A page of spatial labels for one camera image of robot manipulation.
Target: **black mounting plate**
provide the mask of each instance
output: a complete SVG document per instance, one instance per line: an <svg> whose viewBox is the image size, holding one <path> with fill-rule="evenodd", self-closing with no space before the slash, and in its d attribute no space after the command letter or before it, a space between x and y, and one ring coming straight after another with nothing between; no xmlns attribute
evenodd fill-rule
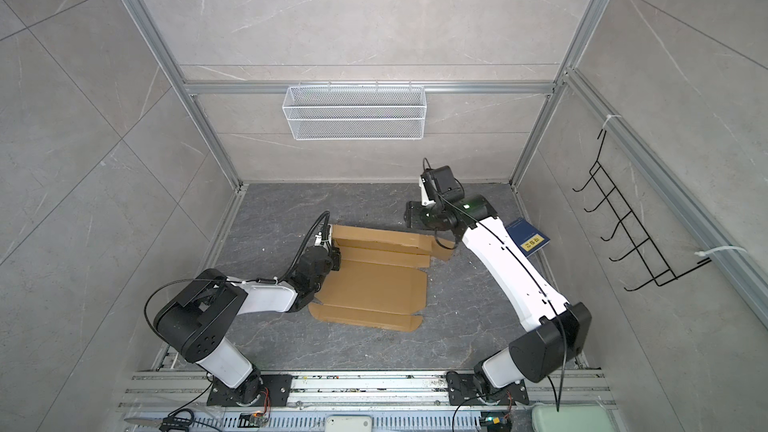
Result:
<svg viewBox="0 0 768 432"><path fill-rule="evenodd" d="M486 405L481 402L479 398L474 398L479 392L472 381L473 377L473 374L459 374L454 371L450 371L446 374L446 382L448 382L448 400L451 402L451 405ZM513 403L520 403L523 405L530 404L530 401L528 400L528 389L525 387L525 380L521 380L520 384L515 384L513 382L507 387L494 392L492 397L484 400L491 403L499 400L497 405L509 405L507 392L512 396Z"/></svg>
<svg viewBox="0 0 768 432"><path fill-rule="evenodd" d="M271 407L285 407L288 405L288 395L290 394L290 385L293 380L293 375L290 374L262 374L261 379L264 381L262 389L267 388L270 390L270 404ZM242 407L233 400L228 394L228 387L225 386L219 379L214 378L214 383L211 385L210 395L206 405L220 405L222 407ZM248 407L263 407L264 399L266 395L262 393L256 402Z"/></svg>

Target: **unfolded cardboard box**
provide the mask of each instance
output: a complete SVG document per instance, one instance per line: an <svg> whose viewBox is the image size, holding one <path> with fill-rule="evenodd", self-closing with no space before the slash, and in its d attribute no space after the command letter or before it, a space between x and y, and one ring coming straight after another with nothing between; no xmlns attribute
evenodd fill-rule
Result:
<svg viewBox="0 0 768 432"><path fill-rule="evenodd" d="M430 235L374 228L333 226L341 251L341 268L328 274L309 306L324 322L363 325L394 331L415 331L427 303L430 257L448 260L451 251ZM447 247L453 244L441 240Z"/></svg>

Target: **yellow label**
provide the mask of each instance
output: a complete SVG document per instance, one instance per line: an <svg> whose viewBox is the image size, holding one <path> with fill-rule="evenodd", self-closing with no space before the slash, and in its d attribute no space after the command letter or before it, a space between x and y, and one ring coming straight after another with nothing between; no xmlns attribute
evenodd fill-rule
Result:
<svg viewBox="0 0 768 432"><path fill-rule="evenodd" d="M533 247L541 244L543 240L544 238L541 235L536 234L533 237L531 237L529 241L523 243L522 247L525 249L526 252L529 252Z"/></svg>

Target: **gray marble floor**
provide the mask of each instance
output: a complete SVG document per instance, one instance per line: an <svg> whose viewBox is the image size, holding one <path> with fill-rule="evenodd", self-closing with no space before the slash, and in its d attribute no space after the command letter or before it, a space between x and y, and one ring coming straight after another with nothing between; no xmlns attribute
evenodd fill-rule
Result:
<svg viewBox="0 0 768 432"><path fill-rule="evenodd" d="M506 184L467 184L504 222L519 216ZM416 184L253 184L219 256L218 269L239 278L282 272L323 210L332 223L407 230L402 214ZM534 266L539 267L534 258ZM509 301L463 246L448 262L432 260L424 322L414 332L318 322L304 309L235 319L227 337L264 370L471 368L523 334Z"/></svg>

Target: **blue booklet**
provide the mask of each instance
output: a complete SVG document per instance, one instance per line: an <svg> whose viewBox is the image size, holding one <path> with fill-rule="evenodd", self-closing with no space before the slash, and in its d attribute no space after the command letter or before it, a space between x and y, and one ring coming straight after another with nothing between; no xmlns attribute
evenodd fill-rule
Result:
<svg viewBox="0 0 768 432"><path fill-rule="evenodd" d="M507 226L507 234L520 247L525 257L533 254L549 242L549 237L520 217Z"/></svg>

